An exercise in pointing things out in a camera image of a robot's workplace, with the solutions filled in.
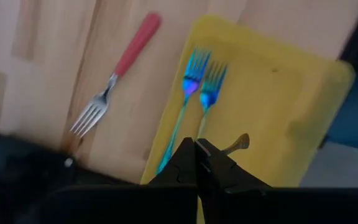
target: red-handled fork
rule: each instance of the red-handled fork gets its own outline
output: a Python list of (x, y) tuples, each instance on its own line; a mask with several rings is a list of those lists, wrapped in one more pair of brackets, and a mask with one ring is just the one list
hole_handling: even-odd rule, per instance
[(80, 117), (75, 121), (72, 131), (75, 135), (83, 137), (106, 113), (109, 106), (109, 96), (111, 90), (116, 84), (119, 77), (123, 76), (129, 67), (134, 63), (140, 51), (144, 48), (150, 38), (155, 34), (161, 24), (161, 17), (157, 13), (149, 13), (143, 20), (142, 25), (136, 32), (128, 48), (125, 50), (114, 72), (109, 78), (106, 89), (94, 96)]

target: wooden surface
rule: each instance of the wooden surface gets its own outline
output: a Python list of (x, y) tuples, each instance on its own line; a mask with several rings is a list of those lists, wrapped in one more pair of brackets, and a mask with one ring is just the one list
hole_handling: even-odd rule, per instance
[[(39, 6), (39, 15), (24, 14), (23, 2)], [(80, 144), (68, 128), (104, 88), (149, 11), (161, 13), (160, 29)], [(0, 132), (70, 151), (91, 169), (138, 182), (183, 44), (202, 14), (219, 14), (334, 59), (358, 20), (358, 1), (0, 0), (0, 73), (6, 75)], [(34, 23), (23, 18), (36, 18), (36, 27), (20, 25)], [(17, 45), (26, 52), (30, 43), (18, 39), (35, 39), (31, 57), (15, 54)]]

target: red handle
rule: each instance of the red handle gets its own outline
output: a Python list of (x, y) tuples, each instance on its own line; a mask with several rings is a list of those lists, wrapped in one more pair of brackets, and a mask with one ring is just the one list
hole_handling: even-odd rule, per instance
[(128, 68), (134, 63), (140, 51), (144, 48), (147, 42), (152, 38), (161, 24), (161, 17), (157, 13), (149, 13), (143, 20), (142, 25), (136, 32), (135, 37), (131, 40), (128, 48), (125, 50), (117, 67), (114, 71), (116, 75), (123, 75)]

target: yellow cutting board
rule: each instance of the yellow cutting board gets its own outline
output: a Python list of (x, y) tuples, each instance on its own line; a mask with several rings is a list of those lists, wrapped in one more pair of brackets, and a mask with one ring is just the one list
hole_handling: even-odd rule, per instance
[[(141, 182), (155, 177), (183, 104), (183, 74), (195, 46), (211, 49), (212, 60), (229, 65), (202, 137), (224, 149), (248, 133), (249, 148), (229, 157), (269, 185), (297, 186), (354, 72), (344, 62), (319, 58), (215, 16), (203, 16), (193, 26)], [(202, 116), (200, 93), (195, 93), (175, 148), (184, 137), (196, 137)]]

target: blue fork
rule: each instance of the blue fork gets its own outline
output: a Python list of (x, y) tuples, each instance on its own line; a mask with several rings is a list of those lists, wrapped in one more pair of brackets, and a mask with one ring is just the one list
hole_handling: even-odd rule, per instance
[(183, 119), (183, 115), (185, 114), (187, 103), (189, 101), (190, 96), (195, 93), (200, 87), (200, 83), (203, 79), (210, 56), (211, 52), (209, 50), (201, 50), (195, 48), (187, 63), (187, 68), (185, 71), (185, 76), (183, 78), (182, 86), (183, 92), (185, 94), (185, 99), (183, 101), (183, 106), (181, 107), (179, 117), (177, 119), (175, 128), (173, 129), (168, 146), (162, 157), (160, 165), (158, 166), (157, 174), (159, 174), (164, 169), (165, 165), (167, 165), (168, 161), (172, 157), (172, 151), (175, 145), (175, 138), (179, 130), (180, 123)]
[(219, 92), (222, 87), (224, 77), (226, 76), (227, 65), (219, 62), (212, 62), (206, 72), (203, 87), (201, 87), (200, 102), (203, 107), (204, 115), (198, 129), (197, 137), (203, 135), (206, 118), (209, 109), (218, 100)]

